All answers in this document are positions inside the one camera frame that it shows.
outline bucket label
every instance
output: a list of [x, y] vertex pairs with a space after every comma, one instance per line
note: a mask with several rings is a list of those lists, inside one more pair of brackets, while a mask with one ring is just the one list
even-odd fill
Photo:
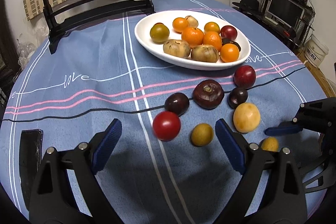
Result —
[[310, 50], [309, 47], [307, 48], [307, 53], [309, 54], [309, 56], [311, 57], [312, 60], [316, 61], [316, 59], [318, 59], [318, 60], [321, 61], [321, 59], [319, 59], [317, 56], [315, 56], [315, 54], [313, 54], [313, 53], [311, 52], [311, 50]]

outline red ball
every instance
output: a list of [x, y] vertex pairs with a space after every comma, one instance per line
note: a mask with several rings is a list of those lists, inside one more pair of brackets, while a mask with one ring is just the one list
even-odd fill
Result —
[[173, 112], [163, 111], [153, 120], [154, 135], [161, 141], [171, 141], [181, 129], [180, 118]]
[[235, 27], [231, 25], [226, 25], [220, 30], [220, 35], [223, 38], [228, 38], [234, 41], [237, 38], [238, 32]]
[[249, 65], [239, 67], [233, 75], [233, 80], [236, 86], [243, 89], [249, 89], [253, 87], [255, 79], [255, 70]]

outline monitor screen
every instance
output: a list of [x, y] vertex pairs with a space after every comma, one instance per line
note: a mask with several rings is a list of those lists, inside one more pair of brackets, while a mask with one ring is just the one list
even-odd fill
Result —
[[268, 12], [295, 28], [296, 21], [301, 18], [303, 10], [289, 0], [272, 0]]

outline blue tablecloth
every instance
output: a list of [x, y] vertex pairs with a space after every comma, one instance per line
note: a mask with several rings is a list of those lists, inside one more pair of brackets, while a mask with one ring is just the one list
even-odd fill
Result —
[[[153, 0], [157, 12], [195, 10], [220, 17], [238, 27], [251, 43], [246, 64], [257, 73], [256, 85], [303, 67], [296, 56], [272, 34], [236, 10], [214, 0]], [[234, 88], [233, 70], [207, 72], [168, 64], [147, 52], [136, 40], [134, 27], [145, 15], [107, 20], [61, 39], [51, 55], [45, 41], [32, 56], [15, 83], [4, 119], [27, 120], [44, 116], [72, 116], [91, 108], [138, 110], [162, 105], [168, 95], [182, 91], [191, 96], [203, 78], [215, 78], [224, 90]], [[286, 79], [249, 91], [248, 102], [261, 113], [259, 127], [244, 135], [259, 143], [267, 127], [291, 120], [300, 103], [325, 98], [307, 69]], [[182, 130], [170, 142], [158, 141], [151, 122], [160, 110], [141, 114], [91, 112], [74, 119], [38, 122], [4, 121], [0, 131], [0, 181], [20, 211], [28, 216], [22, 198], [18, 152], [22, 130], [44, 132], [43, 154], [49, 146], [73, 149], [88, 142], [118, 118], [123, 134], [106, 167], [96, 178], [125, 223], [212, 223], [235, 190], [241, 176], [235, 172], [218, 139], [203, 148], [190, 144], [192, 128], [206, 122], [213, 127], [224, 118], [232, 125], [232, 113], [224, 99], [215, 110], [205, 111], [193, 101], [182, 115]], [[301, 165], [319, 155], [318, 133], [279, 138]], [[81, 211], [89, 214], [73, 171], [73, 192]], [[258, 208], [267, 173], [263, 174], [248, 214]], [[324, 191], [306, 195], [308, 213], [319, 206]]]

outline oval white plate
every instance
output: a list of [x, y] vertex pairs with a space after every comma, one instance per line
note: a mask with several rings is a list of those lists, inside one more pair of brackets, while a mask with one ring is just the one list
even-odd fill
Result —
[[134, 29], [135, 36], [139, 41], [139, 43], [142, 46], [144, 46], [147, 51], [149, 51], [157, 58], [160, 58], [161, 60], [164, 60], [176, 66], [181, 66], [189, 69], [223, 70], [243, 63], [250, 56], [251, 53], [250, 43], [247, 37], [237, 28], [236, 29], [238, 31], [238, 36], [235, 41], [240, 45], [241, 52], [239, 54], [238, 60], [235, 62], [224, 63], [221, 61], [221, 58], [219, 58], [217, 63], [199, 62], [191, 60], [190, 57], [188, 59], [183, 59], [164, 53], [163, 45], [156, 44], [152, 41], [150, 37], [151, 28], [155, 23], [161, 22], [165, 24], [170, 31], [169, 39], [181, 39], [181, 34], [173, 30], [172, 24], [175, 18], [186, 16], [193, 16], [194, 18], [196, 18], [199, 23], [198, 28], [200, 28], [202, 31], [204, 31], [204, 25], [211, 21], [216, 22], [220, 28], [222, 28], [225, 25], [232, 25], [225, 20], [222, 20], [220, 18], [208, 14], [187, 10], [171, 10], [171, 11], [154, 13], [152, 15], [144, 17], [135, 26]]

